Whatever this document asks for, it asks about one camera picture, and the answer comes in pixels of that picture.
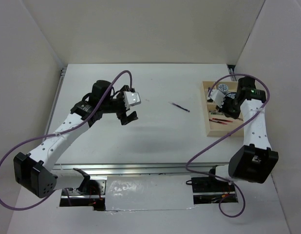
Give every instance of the white wall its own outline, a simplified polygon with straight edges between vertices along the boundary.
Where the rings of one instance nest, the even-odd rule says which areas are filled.
[[[235,64],[263,2],[24,0],[65,63]]]
[[[301,0],[266,0],[236,72],[270,88],[270,143],[279,152],[274,181],[292,234],[301,234]]]
[[[18,0],[0,0],[0,159],[17,143],[43,133],[54,98],[59,67],[41,33]],[[35,143],[21,148],[27,152]],[[0,196],[14,206],[19,186],[13,152],[0,170]],[[0,205],[0,234],[12,211]]]

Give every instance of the wooden box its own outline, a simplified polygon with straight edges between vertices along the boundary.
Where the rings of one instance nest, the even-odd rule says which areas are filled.
[[[233,119],[233,118],[227,118],[224,115],[215,115],[211,114],[211,111],[216,111],[216,104],[214,102],[207,102],[207,95],[208,95],[208,88],[210,88],[214,84],[213,81],[203,81],[200,87],[200,94],[201,94],[201,101],[203,106],[203,114],[205,119],[205,127],[206,127],[206,134],[208,137],[222,137],[229,133],[230,131],[234,130],[241,124],[243,124],[242,121],[242,114],[239,116],[240,119]],[[226,84],[228,86],[228,93],[229,92],[236,92],[237,90],[237,84],[238,82],[234,81],[223,81],[217,83],[216,87],[214,89],[218,88],[219,84]],[[209,121],[209,119],[212,118],[219,118],[219,119],[227,119],[231,120],[233,122],[227,122],[227,125],[223,125],[220,123],[215,123]],[[244,130],[240,129],[239,131],[235,132],[233,137],[242,137],[244,136]]]

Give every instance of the white table surface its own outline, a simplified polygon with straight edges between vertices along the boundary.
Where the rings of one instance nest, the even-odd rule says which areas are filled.
[[[202,80],[216,80],[227,75],[224,64],[69,65],[51,131],[91,90],[97,79],[112,80],[125,69],[132,71],[134,87],[142,97],[143,103],[134,108],[140,119],[121,126],[115,116],[103,116],[65,153],[61,163],[186,162],[215,141],[215,137],[206,137],[204,132],[199,86]],[[125,83],[128,83],[127,77],[120,80],[116,89]],[[177,102],[191,112],[170,106],[168,101]],[[242,140],[230,138],[198,161],[228,161],[240,148]],[[246,198],[246,210],[239,218],[223,216],[217,204],[197,205],[188,210],[137,212],[59,207],[60,191],[56,191],[38,207],[14,212],[8,234],[289,234],[271,176],[264,184],[239,181],[238,185]],[[16,206],[29,206],[38,200],[21,188]],[[223,204],[223,209],[236,214],[241,206],[241,203],[227,203]]]
[[[141,96],[142,103],[132,108],[139,120],[121,126],[116,114],[103,115],[58,163],[184,163],[218,139],[206,136],[199,88],[203,80],[228,75],[225,64],[70,64],[50,132],[97,80],[112,81],[123,70],[132,72],[133,87]],[[115,90],[124,84],[129,84],[128,75],[118,80]],[[242,144],[242,137],[228,138],[195,162],[229,162]]]

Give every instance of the red pen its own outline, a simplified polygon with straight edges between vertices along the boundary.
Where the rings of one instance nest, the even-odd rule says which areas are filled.
[[[211,121],[211,122],[215,122],[215,123],[220,123],[220,124],[227,125],[227,123],[223,123],[223,122],[220,122],[220,121],[215,121],[215,120],[211,120],[211,119],[209,119],[209,121]]]
[[[221,118],[212,118],[213,120],[218,120],[218,121],[223,121],[223,122],[230,122],[232,123],[232,120],[228,120],[228,119],[221,119]]]

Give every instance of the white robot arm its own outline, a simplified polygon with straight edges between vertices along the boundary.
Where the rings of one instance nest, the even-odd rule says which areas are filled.
[[[247,180],[264,183],[278,161],[278,153],[271,150],[265,126],[265,92],[256,89],[255,79],[244,77],[238,80],[234,98],[223,94],[220,90],[212,90],[209,101],[217,104],[219,112],[226,117],[237,119],[240,112],[244,122],[258,116],[244,127],[244,145],[231,158],[228,165],[217,166],[215,174],[230,180]]]
[[[135,111],[129,116],[126,115],[126,112],[130,107],[141,103],[139,93],[127,85],[117,92],[116,98],[113,98],[115,94],[111,96],[111,92],[109,92],[87,123],[64,135],[60,133],[80,125],[92,113],[110,84],[108,81],[98,80],[93,85],[92,92],[84,96],[82,101],[71,109],[67,118],[55,130],[56,136],[47,138],[28,154],[18,153],[14,157],[17,183],[40,198],[46,197],[56,189],[78,188],[82,191],[87,186],[90,176],[84,171],[77,168],[52,171],[55,163],[80,135],[102,118],[104,113],[116,113],[122,125],[138,119]]]

